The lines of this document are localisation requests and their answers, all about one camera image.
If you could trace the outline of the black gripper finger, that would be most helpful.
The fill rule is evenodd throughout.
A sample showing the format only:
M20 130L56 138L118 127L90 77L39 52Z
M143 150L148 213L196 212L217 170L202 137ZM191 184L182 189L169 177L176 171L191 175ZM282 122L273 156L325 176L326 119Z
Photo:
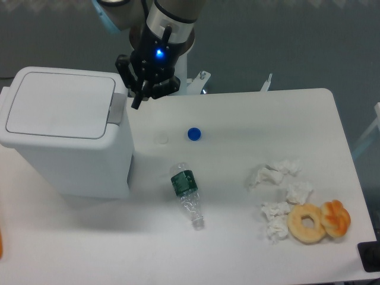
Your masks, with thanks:
M143 87L143 98L159 99L173 94L180 89L180 79L172 76L161 83L147 82Z
M125 87L135 94L131 107L133 109L139 109L144 98L143 84L145 80L145 68L139 64L133 65L131 58L124 54L117 57L115 66Z

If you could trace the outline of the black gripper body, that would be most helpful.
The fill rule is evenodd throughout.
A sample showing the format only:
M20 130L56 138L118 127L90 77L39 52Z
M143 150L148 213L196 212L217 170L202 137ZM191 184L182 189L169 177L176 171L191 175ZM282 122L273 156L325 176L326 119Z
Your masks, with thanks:
M169 42L173 35L173 28L169 25L164 27L161 37L155 35L148 26L144 26L137 48L131 55L137 77L158 84L174 76L182 45Z

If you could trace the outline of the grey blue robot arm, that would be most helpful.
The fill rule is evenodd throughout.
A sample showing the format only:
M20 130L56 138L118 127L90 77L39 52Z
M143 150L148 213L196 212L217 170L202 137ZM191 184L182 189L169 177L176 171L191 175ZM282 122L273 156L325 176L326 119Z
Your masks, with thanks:
M93 1L103 25L111 31L136 31L136 47L119 55L115 66L134 94L132 108L144 100L179 91L175 75L180 56L190 47L194 25L205 1Z

